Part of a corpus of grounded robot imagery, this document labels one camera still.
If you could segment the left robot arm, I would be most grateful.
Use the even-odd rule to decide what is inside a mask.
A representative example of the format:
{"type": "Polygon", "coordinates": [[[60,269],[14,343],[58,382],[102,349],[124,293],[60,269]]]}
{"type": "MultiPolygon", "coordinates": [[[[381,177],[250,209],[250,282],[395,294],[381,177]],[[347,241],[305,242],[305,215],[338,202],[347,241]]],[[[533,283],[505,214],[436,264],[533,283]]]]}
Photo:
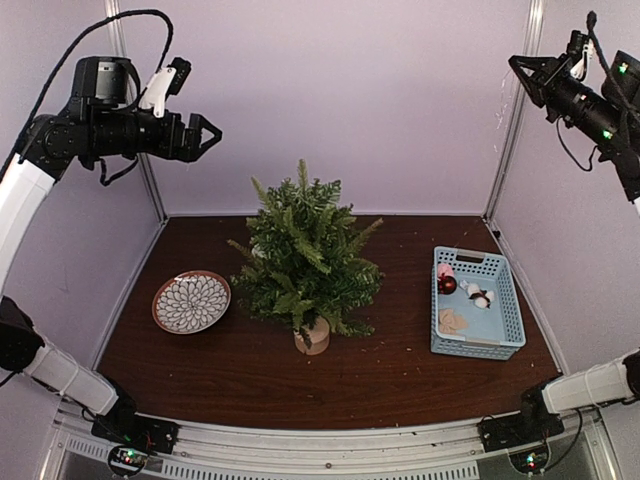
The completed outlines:
{"type": "MultiPolygon", "coordinates": [[[[70,98],[55,115],[28,121],[1,179],[1,276],[6,278],[24,236],[73,160],[104,168],[108,156],[141,154],[193,163],[222,139],[200,114],[187,122],[166,108],[191,72],[176,57],[146,86],[128,58],[85,57],[75,68],[70,98]]],[[[1,298],[1,367],[25,374],[103,422],[123,444],[144,433],[133,399],[117,384],[80,365],[40,335],[14,300],[1,298]]]]}

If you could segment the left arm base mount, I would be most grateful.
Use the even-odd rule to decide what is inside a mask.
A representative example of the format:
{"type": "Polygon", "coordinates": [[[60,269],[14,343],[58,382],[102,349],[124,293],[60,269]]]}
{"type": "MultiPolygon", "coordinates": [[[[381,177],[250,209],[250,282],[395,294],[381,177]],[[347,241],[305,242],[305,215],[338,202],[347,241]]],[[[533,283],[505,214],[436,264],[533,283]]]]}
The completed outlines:
{"type": "Polygon", "coordinates": [[[172,454],[178,433],[179,426],[173,421],[138,414],[137,405],[128,394],[119,394],[105,415],[96,414],[91,427],[94,437],[150,454],[172,454]]]}

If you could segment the right aluminium corner post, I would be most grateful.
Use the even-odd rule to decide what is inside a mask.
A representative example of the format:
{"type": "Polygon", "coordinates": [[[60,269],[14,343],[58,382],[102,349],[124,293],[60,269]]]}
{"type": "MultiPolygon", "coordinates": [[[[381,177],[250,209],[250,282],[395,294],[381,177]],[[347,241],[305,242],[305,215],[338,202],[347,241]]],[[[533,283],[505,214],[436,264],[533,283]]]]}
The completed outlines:
{"type": "MultiPolygon", "coordinates": [[[[544,13],[546,1],[531,0],[528,6],[528,17],[524,29],[523,47],[520,56],[538,56],[542,31],[544,25],[544,13]]],[[[498,153],[500,154],[497,171],[492,184],[491,192],[482,215],[484,222],[490,229],[497,230],[495,220],[499,202],[505,189],[510,166],[517,148],[517,142],[521,133],[524,118],[524,108],[528,96],[517,78],[511,82],[510,100],[502,108],[500,119],[504,126],[504,140],[498,153]]]]}

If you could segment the pink ornament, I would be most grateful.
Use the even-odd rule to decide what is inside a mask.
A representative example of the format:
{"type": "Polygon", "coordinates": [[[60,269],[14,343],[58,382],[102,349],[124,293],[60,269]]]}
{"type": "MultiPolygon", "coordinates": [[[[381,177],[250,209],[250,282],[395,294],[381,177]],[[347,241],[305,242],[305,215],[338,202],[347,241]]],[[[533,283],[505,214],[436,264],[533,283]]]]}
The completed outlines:
{"type": "Polygon", "coordinates": [[[447,263],[439,263],[437,265],[437,278],[444,278],[444,277],[453,277],[454,276],[454,270],[453,267],[447,263]]]}

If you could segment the patterned ceramic plate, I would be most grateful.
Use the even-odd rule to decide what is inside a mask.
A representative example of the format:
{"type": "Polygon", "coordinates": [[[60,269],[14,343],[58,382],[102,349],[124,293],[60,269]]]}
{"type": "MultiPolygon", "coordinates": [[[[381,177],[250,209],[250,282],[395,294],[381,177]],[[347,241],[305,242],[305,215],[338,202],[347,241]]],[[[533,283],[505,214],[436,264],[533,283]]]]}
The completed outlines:
{"type": "Polygon", "coordinates": [[[163,331],[175,335],[200,333],[227,312],[232,294],[219,274],[192,270],[167,280],[156,292],[152,317],[163,331]]]}

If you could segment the aluminium corner post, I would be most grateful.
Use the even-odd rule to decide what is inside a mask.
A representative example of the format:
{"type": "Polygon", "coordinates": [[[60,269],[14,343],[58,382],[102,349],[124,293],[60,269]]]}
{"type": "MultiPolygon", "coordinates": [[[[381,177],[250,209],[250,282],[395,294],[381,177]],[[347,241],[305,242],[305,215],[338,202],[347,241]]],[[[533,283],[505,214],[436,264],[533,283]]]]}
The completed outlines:
{"type": "MultiPolygon", "coordinates": [[[[528,17],[524,29],[523,47],[520,56],[538,56],[542,31],[544,25],[544,13],[546,1],[531,0],[528,6],[528,17]]],[[[498,153],[500,154],[497,171],[492,184],[491,192],[482,215],[484,222],[490,229],[497,230],[495,220],[499,202],[505,189],[510,166],[517,148],[517,142],[521,133],[524,118],[524,108],[528,96],[517,78],[511,82],[510,100],[502,108],[500,119],[504,126],[504,140],[498,153]]]]}
{"type": "MultiPolygon", "coordinates": [[[[120,19],[110,22],[107,26],[109,30],[109,38],[112,48],[117,57],[128,58],[131,63],[132,59],[126,51],[124,30],[120,19]]],[[[152,170],[149,155],[146,147],[149,146],[148,137],[154,128],[157,127],[157,120],[153,120],[153,115],[149,112],[143,112],[139,109],[131,110],[127,116],[129,117],[130,127],[128,130],[134,136],[134,145],[136,147],[136,160],[138,161],[138,169],[141,171],[143,184],[146,189],[147,197],[151,201],[156,218],[160,225],[164,225],[167,221],[167,215],[160,197],[159,188],[152,170]]]]}

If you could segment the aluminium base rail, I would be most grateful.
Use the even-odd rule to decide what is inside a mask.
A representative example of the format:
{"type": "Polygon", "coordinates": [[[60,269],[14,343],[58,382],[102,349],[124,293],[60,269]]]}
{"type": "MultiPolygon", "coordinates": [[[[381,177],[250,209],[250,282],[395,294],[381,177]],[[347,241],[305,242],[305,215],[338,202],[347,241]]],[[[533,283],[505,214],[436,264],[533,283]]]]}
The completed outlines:
{"type": "Polygon", "coordinates": [[[562,418],[563,433],[489,451],[473,418],[426,426],[270,430],[177,421],[171,453],[137,479],[620,479],[599,411],[562,418]]]}

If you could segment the light blue plastic basket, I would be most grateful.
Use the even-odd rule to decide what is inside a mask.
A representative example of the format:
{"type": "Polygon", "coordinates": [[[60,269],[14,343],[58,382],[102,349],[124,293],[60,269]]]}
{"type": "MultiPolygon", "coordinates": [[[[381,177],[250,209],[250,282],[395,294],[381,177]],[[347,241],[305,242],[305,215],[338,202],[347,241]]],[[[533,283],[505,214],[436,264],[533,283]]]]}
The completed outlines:
{"type": "Polygon", "coordinates": [[[433,251],[431,351],[507,361],[526,336],[507,259],[437,246],[433,251]]]}

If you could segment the left aluminium corner post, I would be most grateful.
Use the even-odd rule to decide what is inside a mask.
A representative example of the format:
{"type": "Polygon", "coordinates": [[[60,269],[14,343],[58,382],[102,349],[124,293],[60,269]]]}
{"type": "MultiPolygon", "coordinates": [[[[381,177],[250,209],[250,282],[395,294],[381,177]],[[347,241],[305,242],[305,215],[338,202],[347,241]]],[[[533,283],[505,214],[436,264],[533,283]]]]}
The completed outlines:
{"type": "MultiPolygon", "coordinates": [[[[132,59],[126,51],[124,30],[120,19],[110,22],[107,26],[109,30],[109,38],[112,48],[117,57],[128,58],[131,63],[132,59]]],[[[156,218],[160,225],[164,225],[167,221],[167,215],[160,197],[159,188],[152,170],[149,155],[146,147],[149,146],[148,137],[154,128],[157,127],[157,120],[153,120],[153,115],[149,112],[143,112],[139,109],[131,110],[127,116],[129,117],[130,127],[128,130],[134,136],[134,145],[136,147],[136,160],[138,161],[138,169],[141,171],[143,184],[146,189],[147,197],[151,201],[156,218]]]]}

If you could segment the small green christmas tree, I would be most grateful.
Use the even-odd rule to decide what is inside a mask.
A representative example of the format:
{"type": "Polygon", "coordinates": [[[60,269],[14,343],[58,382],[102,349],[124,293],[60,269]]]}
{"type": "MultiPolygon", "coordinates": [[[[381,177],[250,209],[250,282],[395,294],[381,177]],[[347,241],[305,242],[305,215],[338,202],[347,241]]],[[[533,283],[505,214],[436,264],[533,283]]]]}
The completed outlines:
{"type": "Polygon", "coordinates": [[[382,219],[358,226],[352,206],[340,202],[341,182],[311,179],[304,160],[296,178],[276,187],[251,182],[260,207],[246,219],[249,240],[227,242],[244,259],[231,278],[241,308],[285,325],[305,347],[320,321],[332,334],[371,336],[373,326],[351,314],[372,305],[382,286],[379,266],[362,255],[382,219]]]}

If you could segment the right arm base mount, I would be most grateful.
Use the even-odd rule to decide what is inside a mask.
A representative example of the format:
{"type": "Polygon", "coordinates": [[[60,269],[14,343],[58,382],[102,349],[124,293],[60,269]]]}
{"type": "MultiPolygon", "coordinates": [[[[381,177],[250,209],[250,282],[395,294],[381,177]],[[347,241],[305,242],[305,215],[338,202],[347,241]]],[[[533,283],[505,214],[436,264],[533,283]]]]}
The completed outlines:
{"type": "Polygon", "coordinates": [[[540,388],[522,395],[518,412],[502,417],[485,416],[477,428],[486,452],[543,442],[565,431],[560,415],[548,411],[540,388]]]}

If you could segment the beige bow ornament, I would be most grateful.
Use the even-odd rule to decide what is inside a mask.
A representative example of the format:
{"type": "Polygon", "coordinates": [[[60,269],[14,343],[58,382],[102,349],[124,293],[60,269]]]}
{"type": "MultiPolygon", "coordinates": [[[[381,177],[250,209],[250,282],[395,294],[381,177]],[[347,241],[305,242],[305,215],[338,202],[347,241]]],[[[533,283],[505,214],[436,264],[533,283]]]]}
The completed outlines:
{"type": "Polygon", "coordinates": [[[438,312],[438,331],[445,335],[461,335],[463,330],[469,328],[469,323],[453,309],[442,309],[438,312]]]}

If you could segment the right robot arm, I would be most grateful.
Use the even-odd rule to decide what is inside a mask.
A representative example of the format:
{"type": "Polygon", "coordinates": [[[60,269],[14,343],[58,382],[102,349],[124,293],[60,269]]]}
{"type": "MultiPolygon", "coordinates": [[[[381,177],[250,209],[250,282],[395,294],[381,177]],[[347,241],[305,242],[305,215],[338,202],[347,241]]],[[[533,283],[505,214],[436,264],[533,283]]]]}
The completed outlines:
{"type": "MultiPolygon", "coordinates": [[[[509,66],[547,120],[562,120],[594,142],[611,162],[627,200],[639,205],[639,61],[619,50],[608,64],[595,38],[558,57],[514,55],[509,66]]],[[[567,411],[639,400],[637,350],[526,391],[512,430],[530,442],[567,411]]]]}

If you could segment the red bauble ornament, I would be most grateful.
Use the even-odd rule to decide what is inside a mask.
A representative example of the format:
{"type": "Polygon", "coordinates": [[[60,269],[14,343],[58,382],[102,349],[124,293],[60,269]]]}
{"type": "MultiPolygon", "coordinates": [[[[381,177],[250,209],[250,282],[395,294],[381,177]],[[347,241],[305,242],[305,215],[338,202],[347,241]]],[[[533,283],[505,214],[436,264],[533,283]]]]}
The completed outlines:
{"type": "Polygon", "coordinates": [[[451,295],[457,289],[457,281],[453,276],[444,275],[438,278],[438,292],[441,295],[451,295]]]}

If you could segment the white cotton ornament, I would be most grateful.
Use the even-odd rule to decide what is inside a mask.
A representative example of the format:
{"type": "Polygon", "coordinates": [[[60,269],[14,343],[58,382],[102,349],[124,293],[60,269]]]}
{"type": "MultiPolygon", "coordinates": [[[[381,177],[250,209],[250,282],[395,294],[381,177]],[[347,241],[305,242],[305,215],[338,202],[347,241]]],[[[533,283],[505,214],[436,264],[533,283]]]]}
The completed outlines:
{"type": "Polygon", "coordinates": [[[496,299],[496,293],[493,290],[483,289],[477,283],[469,283],[466,286],[466,293],[468,299],[480,309],[489,309],[496,299]]]}

